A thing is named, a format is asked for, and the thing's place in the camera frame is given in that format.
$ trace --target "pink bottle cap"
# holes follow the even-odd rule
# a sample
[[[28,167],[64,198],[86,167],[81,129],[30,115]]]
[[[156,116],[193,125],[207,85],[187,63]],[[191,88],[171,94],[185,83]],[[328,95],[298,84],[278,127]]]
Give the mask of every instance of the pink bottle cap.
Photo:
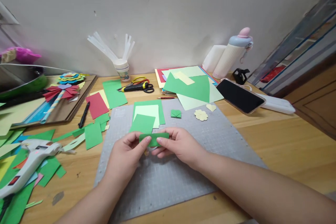
[[[248,38],[249,34],[250,34],[250,28],[249,27],[245,27],[244,29],[242,29],[240,31],[240,33],[238,34],[238,37]]]

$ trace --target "black pen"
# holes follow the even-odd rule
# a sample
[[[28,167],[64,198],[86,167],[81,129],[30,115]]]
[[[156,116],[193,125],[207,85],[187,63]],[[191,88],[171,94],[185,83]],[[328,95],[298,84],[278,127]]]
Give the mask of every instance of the black pen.
[[[79,128],[83,128],[83,126],[84,126],[86,115],[88,114],[88,111],[89,111],[89,107],[90,107],[90,102],[88,102],[86,107],[85,107],[84,113],[83,113],[82,118],[80,120],[81,122],[78,124]]]

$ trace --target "hand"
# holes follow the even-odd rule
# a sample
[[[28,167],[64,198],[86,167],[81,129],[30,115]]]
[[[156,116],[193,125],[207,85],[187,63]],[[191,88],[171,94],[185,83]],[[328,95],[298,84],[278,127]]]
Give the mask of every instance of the hand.
[[[196,170],[198,163],[207,154],[207,151],[183,128],[165,128],[161,131],[161,133],[163,132],[169,133],[169,139],[157,138],[157,142],[162,147],[153,150],[152,155],[163,158],[175,153],[178,159]]]
[[[139,143],[140,134],[139,131],[133,131],[115,142],[104,175],[106,180],[116,178],[126,184],[130,181],[152,139],[148,136]]]

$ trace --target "wooden desk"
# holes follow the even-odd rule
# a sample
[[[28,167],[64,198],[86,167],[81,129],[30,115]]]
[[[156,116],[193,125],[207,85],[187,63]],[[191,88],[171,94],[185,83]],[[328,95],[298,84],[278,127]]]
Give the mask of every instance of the wooden desk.
[[[155,92],[152,94],[126,93],[128,105],[135,101],[154,100],[161,96],[155,74],[146,74],[146,76],[154,84]],[[103,89],[102,82],[110,79],[118,79],[118,77],[99,78],[91,92]],[[253,91],[261,93],[255,87]],[[75,130],[85,105],[86,103],[82,104],[75,118],[68,124],[30,128],[25,134],[37,134],[55,128],[54,137],[56,138]],[[336,191],[336,142],[334,140],[296,115],[259,109],[247,116],[224,100],[216,102],[216,105],[269,169],[304,183],[323,194]],[[91,116],[88,115],[85,125],[92,121]],[[66,145],[72,140],[73,138],[69,137],[60,143]],[[27,209],[22,223],[53,223],[83,198],[93,187],[102,147],[103,144],[99,144],[86,150],[85,144],[81,144],[76,149],[76,155],[57,155],[67,173],[63,178],[54,176],[45,188],[35,187],[29,202],[43,200],[43,203]],[[53,197],[62,191],[63,199],[53,206]],[[127,223],[240,223],[248,218],[248,214],[222,192],[215,192],[140,216]]]

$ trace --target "cutting mat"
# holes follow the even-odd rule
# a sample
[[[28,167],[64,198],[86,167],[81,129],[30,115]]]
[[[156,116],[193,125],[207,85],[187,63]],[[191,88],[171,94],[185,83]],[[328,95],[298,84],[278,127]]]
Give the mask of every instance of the cutting mat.
[[[162,106],[166,124],[154,129],[154,133],[165,127],[182,127],[210,152],[267,168],[218,108],[211,112],[206,106],[198,107],[209,115],[207,121],[201,122],[195,118],[195,110],[184,111],[178,99],[162,101]],[[171,118],[172,109],[181,110],[182,118]],[[105,173],[113,144],[131,128],[132,117],[133,105],[112,110],[94,186]],[[175,156],[159,159],[143,155],[140,166],[111,215],[110,223],[118,223],[217,190],[208,179]]]

